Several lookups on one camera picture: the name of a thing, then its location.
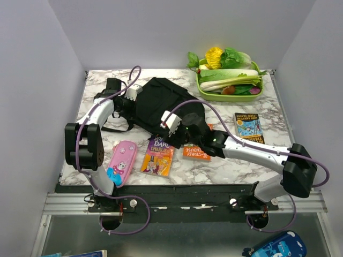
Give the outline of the black student backpack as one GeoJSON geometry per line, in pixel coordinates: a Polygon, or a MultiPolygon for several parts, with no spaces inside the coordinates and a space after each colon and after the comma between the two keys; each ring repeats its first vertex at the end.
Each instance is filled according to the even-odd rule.
{"type": "MultiPolygon", "coordinates": [[[[94,97],[105,98],[120,91],[123,81],[116,78],[107,78],[106,88],[97,93],[94,97]]],[[[164,129],[160,127],[161,117],[168,110],[172,111],[177,105],[188,100],[198,100],[192,96],[185,88],[173,83],[166,78],[150,79],[143,87],[135,100],[135,112],[131,118],[124,118],[128,124],[126,130],[116,130],[102,127],[101,130],[113,133],[123,133],[130,131],[134,125],[143,128],[154,135],[163,135],[164,129]]],[[[176,115],[183,118],[190,113],[205,118],[205,109],[201,103],[189,103],[178,110],[176,115]]]]}

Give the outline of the orange treehouse book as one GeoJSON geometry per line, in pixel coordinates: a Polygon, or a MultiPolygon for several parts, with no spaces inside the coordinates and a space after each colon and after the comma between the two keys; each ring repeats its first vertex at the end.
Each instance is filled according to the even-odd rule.
{"type": "Polygon", "coordinates": [[[211,157],[209,155],[202,151],[199,146],[191,143],[187,143],[183,146],[183,158],[196,161],[211,161],[211,157]]]}

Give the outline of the dark blue treehouse book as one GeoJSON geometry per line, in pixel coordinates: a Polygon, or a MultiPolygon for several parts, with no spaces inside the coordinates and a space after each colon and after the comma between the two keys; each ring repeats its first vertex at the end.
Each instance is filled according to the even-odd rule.
{"type": "Polygon", "coordinates": [[[265,144],[258,114],[234,113],[236,135],[242,139],[265,144]]]}

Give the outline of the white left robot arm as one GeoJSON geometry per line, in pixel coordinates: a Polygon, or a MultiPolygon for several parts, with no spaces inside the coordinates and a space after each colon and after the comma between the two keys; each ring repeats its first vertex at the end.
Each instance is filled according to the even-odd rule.
{"type": "Polygon", "coordinates": [[[134,142],[121,141],[113,148],[110,163],[104,167],[101,129],[113,113],[122,113],[131,107],[140,89],[130,81],[109,78],[105,89],[96,94],[89,111],[76,123],[68,123],[64,128],[67,164],[87,178],[94,194],[101,196],[100,205],[106,211],[118,207],[115,192],[128,179],[138,147],[134,142]]]}

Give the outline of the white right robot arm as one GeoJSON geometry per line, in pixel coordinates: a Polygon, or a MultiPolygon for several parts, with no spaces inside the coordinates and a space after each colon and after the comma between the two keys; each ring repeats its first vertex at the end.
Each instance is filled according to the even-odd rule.
{"type": "Polygon", "coordinates": [[[260,209],[266,202],[285,194],[298,198],[310,195],[317,165],[302,145],[295,143],[287,148],[248,141],[226,131],[210,129],[204,118],[195,113],[179,118],[165,111],[160,126],[165,131],[165,142],[175,148],[191,143],[209,156],[244,160],[277,172],[270,179],[254,183],[246,198],[251,209],[260,209]]]}

